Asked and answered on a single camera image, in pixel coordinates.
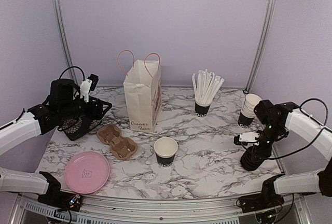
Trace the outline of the stack of black cup lids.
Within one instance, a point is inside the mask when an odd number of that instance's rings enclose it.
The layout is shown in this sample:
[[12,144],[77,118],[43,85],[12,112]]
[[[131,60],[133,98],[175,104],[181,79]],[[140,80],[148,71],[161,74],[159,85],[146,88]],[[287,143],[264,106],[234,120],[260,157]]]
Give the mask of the stack of black cup lids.
[[256,156],[255,147],[249,147],[240,159],[241,166],[247,171],[254,171],[260,167],[264,159]]

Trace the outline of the right aluminium frame post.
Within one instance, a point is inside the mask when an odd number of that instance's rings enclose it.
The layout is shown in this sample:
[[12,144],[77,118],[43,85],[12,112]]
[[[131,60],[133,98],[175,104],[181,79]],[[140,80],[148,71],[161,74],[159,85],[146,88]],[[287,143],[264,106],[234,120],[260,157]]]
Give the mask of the right aluminium frame post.
[[247,93],[250,92],[253,88],[256,76],[258,74],[259,66],[261,64],[263,53],[266,45],[266,41],[268,38],[269,30],[271,28],[272,20],[273,20],[273,14],[275,10],[275,4],[276,0],[268,0],[267,1],[267,7],[266,7],[266,13],[264,17],[264,22],[261,30],[261,35],[259,38],[258,46],[256,49],[254,62],[250,71],[250,75],[245,87],[245,90]]

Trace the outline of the stack of paper coffee cups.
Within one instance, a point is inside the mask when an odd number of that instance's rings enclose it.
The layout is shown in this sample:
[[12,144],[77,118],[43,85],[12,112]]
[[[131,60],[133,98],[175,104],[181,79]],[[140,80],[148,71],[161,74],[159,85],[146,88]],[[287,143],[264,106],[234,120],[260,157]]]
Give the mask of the stack of paper coffee cups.
[[256,117],[254,108],[261,100],[261,97],[256,94],[249,93],[245,96],[238,118],[238,125],[240,127],[248,128],[251,125]]

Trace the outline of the front aluminium frame rail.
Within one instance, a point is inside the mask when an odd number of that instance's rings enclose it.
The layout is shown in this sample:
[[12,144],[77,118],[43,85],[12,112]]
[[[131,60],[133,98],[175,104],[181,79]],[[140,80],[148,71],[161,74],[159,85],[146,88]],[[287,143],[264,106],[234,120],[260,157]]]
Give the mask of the front aluminium frame rail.
[[122,199],[84,196],[80,210],[58,212],[33,194],[19,194],[9,223],[312,223],[303,197],[287,195],[284,204],[242,212],[236,197],[194,200]]

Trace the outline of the aluminium frame post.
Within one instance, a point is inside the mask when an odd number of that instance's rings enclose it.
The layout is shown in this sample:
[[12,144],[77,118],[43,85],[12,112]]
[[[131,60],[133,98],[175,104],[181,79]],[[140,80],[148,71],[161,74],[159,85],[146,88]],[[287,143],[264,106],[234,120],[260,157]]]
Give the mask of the aluminium frame post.
[[266,13],[264,17],[264,22],[261,30],[261,35],[259,38],[258,46],[256,49],[254,62],[250,71],[250,75],[245,87],[245,90],[247,93],[250,92],[253,88],[256,76],[258,74],[259,66],[261,64],[263,53],[266,45],[266,41],[268,38],[269,30],[271,28],[272,20],[273,20],[273,14],[275,10],[275,4],[276,0],[268,0],[267,1],[267,7],[266,7]]
[[60,42],[61,42],[63,53],[64,53],[65,63],[66,63],[67,67],[71,67],[71,66],[73,66],[73,61],[72,61],[72,57],[71,57],[71,53],[70,53],[70,49],[69,49],[68,41],[67,41],[67,37],[66,37],[66,32],[65,32],[62,8],[61,8],[61,1],[60,0],[52,0],[52,1],[53,1],[54,12],[55,12],[56,21],[57,21],[58,32],[60,35]]

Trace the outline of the pink round plate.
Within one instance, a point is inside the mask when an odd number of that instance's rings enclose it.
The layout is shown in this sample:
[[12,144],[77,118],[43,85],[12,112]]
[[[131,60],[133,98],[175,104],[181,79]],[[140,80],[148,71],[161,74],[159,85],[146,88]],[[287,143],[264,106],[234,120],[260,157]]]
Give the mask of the pink round plate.
[[109,175],[108,160],[98,152],[86,151],[75,155],[67,163],[64,181],[73,192],[91,194],[105,185]]

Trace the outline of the single black paper coffee cup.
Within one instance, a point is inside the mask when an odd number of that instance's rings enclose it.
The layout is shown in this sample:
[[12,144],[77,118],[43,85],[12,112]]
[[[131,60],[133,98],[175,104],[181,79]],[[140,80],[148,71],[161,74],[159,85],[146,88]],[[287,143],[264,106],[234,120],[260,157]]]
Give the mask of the single black paper coffee cup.
[[157,162],[162,167],[169,167],[178,150],[177,142],[170,137],[161,137],[154,143]]

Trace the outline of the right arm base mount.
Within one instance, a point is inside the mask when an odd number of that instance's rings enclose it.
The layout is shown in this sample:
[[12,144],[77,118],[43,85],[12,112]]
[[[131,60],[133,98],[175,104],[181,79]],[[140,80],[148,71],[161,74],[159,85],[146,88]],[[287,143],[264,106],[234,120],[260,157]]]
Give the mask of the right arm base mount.
[[282,195],[277,194],[274,188],[274,182],[279,177],[281,177],[281,175],[273,176],[265,180],[260,193],[239,197],[236,201],[236,205],[241,208],[242,213],[283,205],[284,199]]

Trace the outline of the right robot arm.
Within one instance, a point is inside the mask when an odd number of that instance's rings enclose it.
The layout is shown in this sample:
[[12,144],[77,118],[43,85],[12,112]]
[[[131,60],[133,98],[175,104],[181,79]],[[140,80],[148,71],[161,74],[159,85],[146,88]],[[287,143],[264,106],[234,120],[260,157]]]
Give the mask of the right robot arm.
[[266,188],[257,196],[257,203],[261,207],[268,207],[277,199],[277,194],[287,193],[320,193],[331,196],[331,129],[324,123],[315,120],[306,113],[301,106],[287,102],[272,104],[263,100],[254,108],[254,113],[265,126],[258,137],[258,145],[252,146],[256,166],[271,156],[272,145],[288,133],[295,133],[309,146],[314,146],[329,162],[320,170],[282,175],[265,181]]

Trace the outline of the white paper takeout bag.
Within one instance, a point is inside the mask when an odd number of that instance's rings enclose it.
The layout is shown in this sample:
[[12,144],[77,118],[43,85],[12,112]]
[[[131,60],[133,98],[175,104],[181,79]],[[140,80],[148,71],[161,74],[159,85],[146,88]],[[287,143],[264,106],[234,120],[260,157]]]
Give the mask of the white paper takeout bag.
[[143,60],[133,57],[127,71],[120,65],[120,56],[125,52],[134,54],[123,50],[117,56],[117,65],[126,75],[123,88],[130,128],[152,133],[161,110],[161,57],[154,52]]

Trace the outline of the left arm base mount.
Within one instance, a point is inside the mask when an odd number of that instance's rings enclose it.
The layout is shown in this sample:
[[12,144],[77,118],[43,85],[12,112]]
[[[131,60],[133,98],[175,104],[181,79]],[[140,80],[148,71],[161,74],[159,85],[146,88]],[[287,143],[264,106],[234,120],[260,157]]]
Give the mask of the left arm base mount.
[[43,175],[49,185],[46,193],[38,196],[38,202],[57,207],[60,211],[80,211],[82,195],[62,191],[60,182],[50,173],[39,173]]

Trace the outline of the black floral patterned tray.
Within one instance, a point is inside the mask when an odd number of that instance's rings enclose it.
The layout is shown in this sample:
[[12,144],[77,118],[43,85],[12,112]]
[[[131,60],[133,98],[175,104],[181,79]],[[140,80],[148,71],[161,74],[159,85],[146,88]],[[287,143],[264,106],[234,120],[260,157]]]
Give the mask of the black floral patterned tray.
[[91,120],[86,116],[79,117],[65,120],[58,128],[58,131],[64,132],[71,141],[75,141],[92,131],[101,123],[102,120]]

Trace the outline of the bundle of white paper straws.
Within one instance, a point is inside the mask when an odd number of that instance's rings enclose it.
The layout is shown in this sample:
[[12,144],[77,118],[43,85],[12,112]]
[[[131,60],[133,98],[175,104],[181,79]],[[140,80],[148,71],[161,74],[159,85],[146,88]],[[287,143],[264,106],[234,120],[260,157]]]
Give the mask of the bundle of white paper straws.
[[200,106],[212,103],[217,91],[224,83],[224,78],[208,70],[199,70],[192,75],[192,85],[195,93],[195,102]]

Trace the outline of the brown cardboard cup carrier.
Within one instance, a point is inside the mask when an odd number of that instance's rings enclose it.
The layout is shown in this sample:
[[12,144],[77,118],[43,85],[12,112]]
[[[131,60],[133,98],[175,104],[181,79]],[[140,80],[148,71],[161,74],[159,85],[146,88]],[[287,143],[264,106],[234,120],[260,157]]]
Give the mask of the brown cardboard cup carrier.
[[138,149],[138,145],[129,137],[124,137],[116,125],[108,124],[97,132],[98,139],[109,145],[110,152],[119,160],[128,160]]

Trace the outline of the left aluminium frame post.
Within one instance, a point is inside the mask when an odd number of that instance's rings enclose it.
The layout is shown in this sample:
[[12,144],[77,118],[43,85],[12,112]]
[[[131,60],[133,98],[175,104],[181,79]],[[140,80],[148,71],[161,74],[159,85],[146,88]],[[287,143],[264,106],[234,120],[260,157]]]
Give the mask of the left aluminium frame post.
[[52,0],[52,1],[53,1],[54,12],[55,12],[56,21],[57,21],[58,32],[60,35],[60,42],[61,42],[63,53],[64,53],[65,63],[66,63],[67,67],[71,67],[71,66],[73,66],[73,61],[72,61],[72,57],[71,57],[71,53],[70,53],[70,49],[69,49],[68,41],[67,41],[67,37],[66,37],[66,32],[65,32],[62,8],[61,8],[61,1],[60,0]]

